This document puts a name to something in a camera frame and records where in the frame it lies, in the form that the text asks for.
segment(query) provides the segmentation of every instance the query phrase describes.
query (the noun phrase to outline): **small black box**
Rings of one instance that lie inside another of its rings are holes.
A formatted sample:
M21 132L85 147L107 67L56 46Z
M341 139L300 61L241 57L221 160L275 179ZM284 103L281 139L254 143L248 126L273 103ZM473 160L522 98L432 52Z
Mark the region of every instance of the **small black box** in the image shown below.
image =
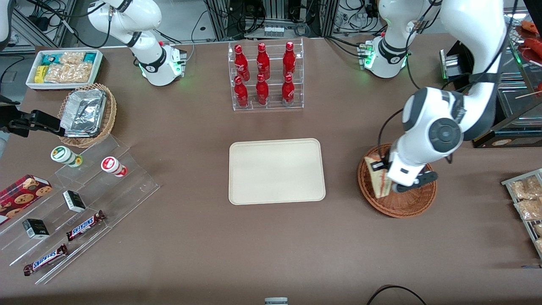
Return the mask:
M46 239L49 236L49 231L47 231L43 220L32 218L25 219L25 221L23 221L23 227L30 238Z
M81 196L79 196L78 193L72 190L67 190L62 195L64 196L64 201L70 210L78 213L85 211L85 204L83 203L83 200L81 200Z

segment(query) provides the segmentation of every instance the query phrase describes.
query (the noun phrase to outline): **snickers bar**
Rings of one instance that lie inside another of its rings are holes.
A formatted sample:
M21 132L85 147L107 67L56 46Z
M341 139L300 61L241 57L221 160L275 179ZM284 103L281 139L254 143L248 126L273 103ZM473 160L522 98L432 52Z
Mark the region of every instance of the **snickers bar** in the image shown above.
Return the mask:
M68 255L68 248L65 244L62 244L60 248L56 249L55 251L47 254L46 256L42 257L40 260L35 261L33 264L28 264L24 266L24 276L29 276L36 272L39 268L51 263L55 259L61 257L61 256L67 256Z
M102 210L100 210L98 213L92 215L92 217L87 219L84 223L80 224L79 226L75 227L75 229L66 233L66 235L68 236L68 241L71 242L76 237L85 233L88 229L92 228L103 219L105 219L105 215Z

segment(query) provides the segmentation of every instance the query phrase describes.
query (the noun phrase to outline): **cookie box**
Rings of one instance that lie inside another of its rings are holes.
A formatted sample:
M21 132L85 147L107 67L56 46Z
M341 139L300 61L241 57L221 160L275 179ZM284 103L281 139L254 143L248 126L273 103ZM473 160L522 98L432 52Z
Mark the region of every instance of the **cookie box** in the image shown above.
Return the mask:
M96 57L94 58L94 62L92 64L92 70L91 70L91 76L88 78L88 82L74 82L74 83L67 83L67 84L50 84L50 83L37 83L34 81L34 77L36 76L36 72L38 70L38 67L42 65L43 58L47 55L53 55L58 54L62 52L85 52L85 53L94 53L96 54ZM98 71L100 69L100 64L102 62L103 54L99 50L96 49L62 49L62 50L44 50L39 51L36 54L36 59L34 60L34 63L32 64L32 68L30 69L30 72L28 73L27 77L27 86L29 88L32 88L34 90L43 91L43 90L70 90L79 88L86 85L91 85L96 80L96 77L98 76Z
M13 218L53 188L49 181L26 175L0 192L0 225Z

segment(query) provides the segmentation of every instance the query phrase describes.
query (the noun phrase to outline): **cookie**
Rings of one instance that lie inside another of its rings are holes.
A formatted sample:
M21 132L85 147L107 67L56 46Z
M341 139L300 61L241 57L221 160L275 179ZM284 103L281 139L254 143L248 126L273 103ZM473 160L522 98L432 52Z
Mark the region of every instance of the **cookie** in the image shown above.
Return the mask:
M44 186L36 191L36 196L43 196L47 193L49 193L53 188L50 186Z
M11 211L9 211L5 216L7 218L13 218L15 215L17 215L17 213L19 213L20 211L22 211L23 209L21 208L16 208L16 209L12 209Z
M35 190L40 185L36 180L28 178L23 182L23 188L28 190Z
M34 199L34 195L22 194L22 195L19 195L17 198L15 198L15 203L18 205L24 205L26 203L29 203L32 199Z

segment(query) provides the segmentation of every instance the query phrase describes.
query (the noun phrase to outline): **red bottle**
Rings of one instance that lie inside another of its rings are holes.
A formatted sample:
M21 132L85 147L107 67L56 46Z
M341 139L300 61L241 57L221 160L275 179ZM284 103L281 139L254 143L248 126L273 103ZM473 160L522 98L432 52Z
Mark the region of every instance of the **red bottle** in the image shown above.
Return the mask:
M282 58L282 74L286 77L288 73L294 74L295 72L295 54L294 43L291 41L286 42L286 52Z
M248 81L250 79L250 72L248 72L248 60L243 54L243 48L240 45L236 45L234 50L237 75L240 75L243 78L243 81Z
M239 103L239 107L246 108L248 107L248 91L245 85L243 84L243 79L236 75L234 77L235 82L235 98L237 99L237 103Z
M269 55L266 52L266 44L258 43L258 57L256 58L258 64L258 73L263 73L265 79L271 77L271 66L269 64Z
M256 92L258 93L258 103L262 106L266 106L269 102L269 86L266 83L266 78L263 73L258 74Z
M282 84L282 104L284 107L290 107L294 104L294 90L292 75L287 74L284 77L284 84Z

